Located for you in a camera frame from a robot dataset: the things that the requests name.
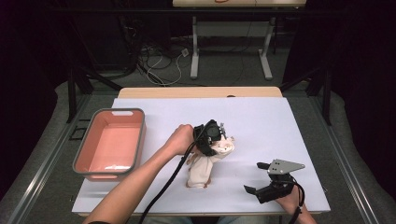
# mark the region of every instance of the black cable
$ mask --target black cable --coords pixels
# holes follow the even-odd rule
[[[192,43],[190,42],[190,39],[188,36],[187,37],[179,36],[177,38],[177,40],[172,41],[172,45],[180,46],[180,47],[183,47],[184,49],[188,49],[189,51],[192,51]]]
[[[154,197],[154,199],[148,204],[146,207],[145,211],[143,212],[142,216],[140,217],[139,224],[143,223],[143,220],[145,219],[146,215],[148,214],[150,208],[152,205],[154,205],[160,198],[161,196],[165,193],[165,191],[168,189],[168,187],[172,184],[174,181],[175,177],[177,176],[178,172],[180,171],[182,165],[190,155],[192,149],[195,147],[198,139],[201,138],[202,134],[204,133],[207,124],[204,126],[204,128],[201,130],[201,132],[198,134],[198,136],[194,139],[194,141],[189,145],[187,148],[186,152],[184,153],[184,156],[181,158],[180,162],[178,163],[178,166],[176,170],[173,172],[172,176],[169,178],[169,180],[166,182],[166,184],[163,186],[163,188],[160,190],[160,192],[157,194],[157,196]]]
[[[233,84],[235,84],[237,81],[239,81],[239,79],[241,79],[242,75],[244,74],[244,70],[245,70],[245,63],[244,63],[244,56],[241,53],[241,62],[242,62],[242,70],[239,73],[239,76],[236,78],[236,80],[234,82],[232,82],[229,86],[233,86]]]
[[[106,69],[103,67],[103,64],[100,64],[97,60],[95,55],[93,55],[92,51],[90,50],[90,48],[88,47],[86,41],[84,40],[83,36],[80,34],[80,32],[78,31],[78,27],[76,25],[76,22],[74,20],[67,20],[68,24],[70,25],[70,27],[72,28],[72,30],[74,31],[75,35],[78,37],[79,42],[82,44],[82,46],[84,47],[85,51],[88,54],[88,57],[91,59],[92,63],[95,63],[93,65],[97,65],[99,66],[103,71],[105,71]],[[127,77],[129,75],[132,74],[132,72],[134,71],[134,64],[128,64],[128,67],[122,71],[121,74],[119,75],[115,75],[115,76],[108,76],[106,77],[107,80],[114,80],[114,79],[118,79],[118,78],[122,78],[122,77]],[[89,76],[89,79],[95,79],[95,80],[99,80],[97,77],[93,77],[93,76]]]
[[[177,83],[174,83],[174,84],[172,84],[172,85],[181,85],[181,86],[199,86],[199,87],[207,87],[206,85],[202,85],[202,84],[196,84],[196,83],[186,83],[186,82],[177,82]]]
[[[297,183],[297,181],[294,180],[294,182],[291,181],[276,181],[274,183],[279,183],[279,184],[292,184],[298,187],[299,189],[299,203],[298,206],[296,208],[296,210],[294,211],[293,216],[291,217],[291,220],[289,221],[289,224],[293,224],[295,223],[295,221],[297,220],[297,217],[301,214],[301,210],[303,208],[304,205],[304,201],[305,201],[305,192],[303,189],[303,186],[301,186],[299,183]]]

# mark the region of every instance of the metal bar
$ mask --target metal bar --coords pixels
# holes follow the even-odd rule
[[[279,88],[280,88],[280,90],[281,90],[282,92],[283,92],[283,91],[286,91],[286,90],[290,89],[291,87],[297,85],[297,84],[300,83],[301,81],[305,80],[306,78],[312,77],[312,76],[315,75],[317,72],[319,72],[320,69],[321,69],[320,66],[314,67],[312,70],[310,70],[309,72],[303,74],[302,76],[297,77],[297,78],[295,78],[294,80],[292,80],[292,81],[290,81],[290,82],[283,83]]]
[[[69,98],[69,118],[67,119],[67,123],[70,123],[77,114],[76,82],[72,68],[70,68],[67,75],[67,93]]]
[[[323,84],[323,107],[322,116],[328,125],[332,125],[330,121],[330,100],[332,97],[332,71],[327,70]]]
[[[52,169],[55,167],[57,160],[62,155],[64,142],[68,140],[70,133],[73,132],[74,127],[76,127],[78,117],[82,113],[83,108],[88,104],[90,97],[91,96],[89,95],[82,96],[78,105],[81,109],[77,112],[75,118],[65,125],[54,149],[49,153],[46,159],[44,159],[42,165],[35,174],[34,179],[23,194],[17,207],[14,209],[8,223],[23,223],[29,215],[30,210],[35,204],[35,200],[38,198],[41,190],[44,188],[44,185],[50,177]]]
[[[273,49],[273,54],[276,54],[276,41],[277,41],[277,21],[278,18],[275,17],[275,26],[274,26],[274,49]]]
[[[119,84],[116,84],[110,80],[108,80],[105,77],[102,77],[101,75],[99,75],[96,71],[91,70],[90,68],[87,68],[85,66],[80,66],[79,67],[82,71],[86,72],[87,74],[89,74],[91,77],[96,78],[97,80],[99,80],[100,82],[104,83],[105,85],[107,85],[110,88],[113,88],[113,90],[115,91],[120,91],[122,89],[122,86],[120,86]]]

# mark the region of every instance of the tray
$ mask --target tray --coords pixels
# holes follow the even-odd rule
[[[76,173],[90,181],[120,181],[140,165],[146,134],[139,108],[97,111],[73,162]]]

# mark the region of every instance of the animal figurine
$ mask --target animal figurine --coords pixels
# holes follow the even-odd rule
[[[210,146],[216,151],[214,156],[206,156],[200,152],[195,152],[186,161],[191,165],[189,169],[189,180],[186,183],[188,188],[207,188],[210,184],[210,173],[213,168],[213,163],[224,159],[234,150],[233,137],[227,139],[221,135],[221,140],[213,142]]]

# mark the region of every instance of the white desk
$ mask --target white desk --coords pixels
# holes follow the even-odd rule
[[[303,7],[306,0],[229,0],[216,3],[215,0],[174,0],[174,7]],[[198,21],[192,17],[193,54],[191,78],[198,78],[199,49],[198,36],[256,36],[265,37],[259,57],[265,79],[272,80],[267,51],[274,30],[275,19],[269,21]]]
[[[273,159],[304,164],[303,170],[295,171],[292,175],[305,189],[308,210],[313,213],[330,211],[286,98],[117,98],[113,107],[139,107],[145,111],[148,128],[142,162],[166,141],[180,123],[198,126],[214,119],[224,122],[227,134],[235,138],[235,151],[215,164],[212,183],[207,189],[185,187],[188,175],[186,165],[151,208],[150,215],[283,214],[283,209],[277,203],[260,204],[254,195],[247,194],[244,189],[244,185],[257,189],[269,185],[268,174],[258,169],[256,163],[270,163]],[[136,215],[140,215],[161,190],[179,160],[174,158],[160,171],[136,208]],[[81,215],[89,214],[116,184],[84,180],[72,211]]]

